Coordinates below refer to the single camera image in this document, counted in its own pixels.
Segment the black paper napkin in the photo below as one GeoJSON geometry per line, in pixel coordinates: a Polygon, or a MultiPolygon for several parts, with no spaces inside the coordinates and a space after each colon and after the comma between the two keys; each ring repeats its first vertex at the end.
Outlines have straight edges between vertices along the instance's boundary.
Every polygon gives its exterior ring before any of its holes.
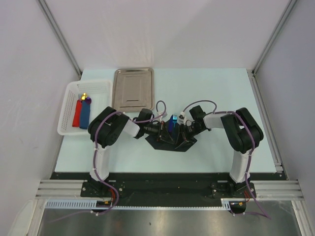
{"type": "MultiPolygon", "coordinates": [[[[165,125],[168,128],[168,121],[165,121],[165,125]]],[[[180,124],[178,124],[178,123],[176,124],[176,137],[175,137],[175,139],[173,139],[175,142],[177,140],[179,125],[180,124]]],[[[188,149],[175,149],[175,144],[170,145],[170,144],[159,143],[159,142],[157,142],[157,138],[154,138],[154,137],[149,136],[149,135],[146,137],[146,141],[156,150],[175,151],[175,152],[186,152],[188,150],[188,149]]]]}

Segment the blue metal fork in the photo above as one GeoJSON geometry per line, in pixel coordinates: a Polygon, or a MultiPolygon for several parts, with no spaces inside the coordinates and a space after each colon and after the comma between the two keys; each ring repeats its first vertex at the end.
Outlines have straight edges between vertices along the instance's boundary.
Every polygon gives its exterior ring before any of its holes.
{"type": "Polygon", "coordinates": [[[178,116],[177,114],[172,115],[172,138],[175,139],[176,137],[176,124],[177,124],[178,116]]]}

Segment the purple blue metal knife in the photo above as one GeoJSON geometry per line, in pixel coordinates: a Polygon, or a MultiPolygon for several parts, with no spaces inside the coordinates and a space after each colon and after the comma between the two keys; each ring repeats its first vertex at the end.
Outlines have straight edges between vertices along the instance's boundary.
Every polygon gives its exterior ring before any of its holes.
{"type": "Polygon", "coordinates": [[[172,133],[173,130],[173,116],[171,116],[171,118],[168,121],[168,132],[172,133]]]}

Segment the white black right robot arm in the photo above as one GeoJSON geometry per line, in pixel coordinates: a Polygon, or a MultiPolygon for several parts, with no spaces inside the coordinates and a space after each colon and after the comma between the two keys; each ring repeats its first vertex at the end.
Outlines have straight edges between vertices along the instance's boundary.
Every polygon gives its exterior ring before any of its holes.
{"type": "Polygon", "coordinates": [[[227,192],[232,197],[239,197],[245,191],[243,183],[250,177],[252,153],[264,138],[262,129],[247,108],[207,114],[198,105],[190,109],[189,113],[192,117],[191,125],[186,125],[185,111],[179,116],[183,123],[179,124],[175,149],[190,148],[197,142],[195,136],[205,130],[223,129],[234,149],[229,172],[233,181],[228,183],[227,192]]]}

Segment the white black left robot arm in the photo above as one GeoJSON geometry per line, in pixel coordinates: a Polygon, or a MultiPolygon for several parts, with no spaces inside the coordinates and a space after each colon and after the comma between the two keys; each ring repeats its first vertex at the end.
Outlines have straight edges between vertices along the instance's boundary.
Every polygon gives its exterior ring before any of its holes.
{"type": "Polygon", "coordinates": [[[129,116],[114,108],[106,107],[89,125],[88,133],[94,143],[93,167],[90,176],[95,180],[91,190],[97,196],[108,193],[109,185],[103,181],[109,177],[110,149],[125,132],[133,138],[139,139],[147,134],[147,142],[154,149],[174,150],[176,141],[168,132],[167,122],[158,121],[161,115],[153,117],[149,109],[142,109],[138,117],[130,119],[129,116]]]}

